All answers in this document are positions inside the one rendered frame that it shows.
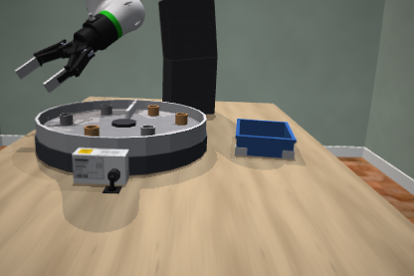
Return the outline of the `bronze bushing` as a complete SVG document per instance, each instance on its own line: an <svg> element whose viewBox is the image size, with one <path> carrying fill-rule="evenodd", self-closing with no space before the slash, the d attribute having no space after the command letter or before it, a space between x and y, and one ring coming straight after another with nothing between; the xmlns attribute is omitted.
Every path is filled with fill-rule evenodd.
<svg viewBox="0 0 414 276"><path fill-rule="evenodd" d="M159 116L159 106L148 106L148 115L149 116Z"/></svg>
<svg viewBox="0 0 414 276"><path fill-rule="evenodd" d="M100 127L99 126L85 126L85 136L99 137Z"/></svg>
<svg viewBox="0 0 414 276"><path fill-rule="evenodd" d="M177 125L187 125L188 115L184 113L175 114L175 123Z"/></svg>

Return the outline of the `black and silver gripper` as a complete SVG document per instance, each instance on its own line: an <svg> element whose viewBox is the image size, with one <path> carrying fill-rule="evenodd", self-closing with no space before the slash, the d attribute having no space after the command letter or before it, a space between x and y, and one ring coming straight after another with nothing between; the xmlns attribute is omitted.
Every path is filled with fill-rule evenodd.
<svg viewBox="0 0 414 276"><path fill-rule="evenodd" d="M23 79L38 67L42 67L44 63L60 58L70 58L67 64L68 66L65 66L65 69L58 72L43 84L48 93L51 93L69 77L78 77L100 47L101 43L97 35L91 29L83 27L74 34L74 40L72 42L67 43L66 40L63 40L34 53L35 57L15 70L15 72L20 79Z"/></svg>

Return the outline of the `blue open crate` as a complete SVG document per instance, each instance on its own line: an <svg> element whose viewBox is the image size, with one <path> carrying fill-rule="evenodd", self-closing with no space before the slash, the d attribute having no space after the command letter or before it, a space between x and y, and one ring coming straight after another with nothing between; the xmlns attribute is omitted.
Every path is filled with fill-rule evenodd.
<svg viewBox="0 0 414 276"><path fill-rule="evenodd" d="M297 139L288 122L237 119L235 155L295 159Z"/></svg>

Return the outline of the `dark grey metal bushing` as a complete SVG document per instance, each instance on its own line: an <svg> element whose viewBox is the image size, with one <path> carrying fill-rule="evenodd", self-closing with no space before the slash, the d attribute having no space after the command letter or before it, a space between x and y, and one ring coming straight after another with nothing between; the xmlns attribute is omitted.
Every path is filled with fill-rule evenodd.
<svg viewBox="0 0 414 276"><path fill-rule="evenodd" d="M73 114L69 114L69 113L60 114L60 125L61 126L73 125Z"/></svg>
<svg viewBox="0 0 414 276"><path fill-rule="evenodd" d="M104 116L112 115L112 105L101 105L101 115L104 115Z"/></svg>
<svg viewBox="0 0 414 276"><path fill-rule="evenodd" d="M145 125L141 126L141 136L155 136L155 126Z"/></svg>

